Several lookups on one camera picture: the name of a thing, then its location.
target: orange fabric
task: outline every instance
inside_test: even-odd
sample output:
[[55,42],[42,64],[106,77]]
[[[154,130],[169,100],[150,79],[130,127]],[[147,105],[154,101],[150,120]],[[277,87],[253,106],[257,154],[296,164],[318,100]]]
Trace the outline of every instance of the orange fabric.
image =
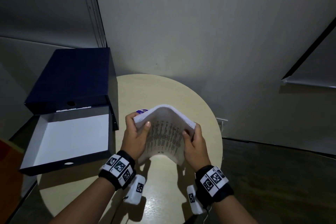
[[5,223],[20,202],[23,154],[0,141],[0,223]]

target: floor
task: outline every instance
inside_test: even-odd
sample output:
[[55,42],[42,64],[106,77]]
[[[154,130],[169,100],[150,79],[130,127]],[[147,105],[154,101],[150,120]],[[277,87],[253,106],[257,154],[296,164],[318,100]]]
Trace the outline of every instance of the floor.
[[[29,133],[26,128],[16,135],[17,144],[24,147]],[[221,169],[259,224],[336,223],[335,159],[228,139],[223,139],[223,152]],[[36,186],[9,223],[43,224],[51,218]],[[187,223],[203,223],[204,218]],[[218,223],[213,211],[205,223]]]

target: person's left hand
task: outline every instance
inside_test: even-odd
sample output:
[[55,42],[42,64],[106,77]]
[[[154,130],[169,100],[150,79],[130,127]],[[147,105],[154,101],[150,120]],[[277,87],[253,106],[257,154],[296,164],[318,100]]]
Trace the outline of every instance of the person's left hand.
[[139,115],[137,112],[132,112],[126,116],[126,130],[124,132],[123,143],[120,148],[120,150],[126,151],[134,160],[137,160],[144,152],[147,135],[151,128],[151,123],[148,121],[144,125],[141,134],[138,136],[137,129],[133,121],[133,118],[137,115]]

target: printed page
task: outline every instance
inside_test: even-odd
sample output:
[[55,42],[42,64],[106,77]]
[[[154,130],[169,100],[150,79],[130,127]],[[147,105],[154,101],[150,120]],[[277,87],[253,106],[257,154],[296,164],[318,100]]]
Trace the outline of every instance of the printed page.
[[146,149],[139,158],[139,163],[156,154],[164,154],[178,165],[184,161],[184,140],[182,131],[187,129],[190,137],[194,135],[196,123],[170,105],[158,105],[136,117],[135,127],[138,133],[147,121],[152,126],[146,141]]

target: table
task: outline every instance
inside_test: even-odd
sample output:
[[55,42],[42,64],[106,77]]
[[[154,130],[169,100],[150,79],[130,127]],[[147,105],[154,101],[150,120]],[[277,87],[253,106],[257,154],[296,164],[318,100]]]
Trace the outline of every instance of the table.
[[[126,128],[124,117],[139,109],[169,104],[199,123],[214,166],[221,166],[222,139],[217,120],[205,101],[187,86],[157,75],[132,74],[118,76],[119,131],[115,132],[116,149]],[[42,199],[53,216],[84,191],[96,178],[106,160],[70,167],[38,175]],[[137,173],[145,176],[146,185],[139,205],[121,204],[113,223],[184,223],[192,212],[187,186],[195,175],[188,165],[177,166],[163,155],[145,162]],[[99,223],[110,223],[124,195],[117,191]]]

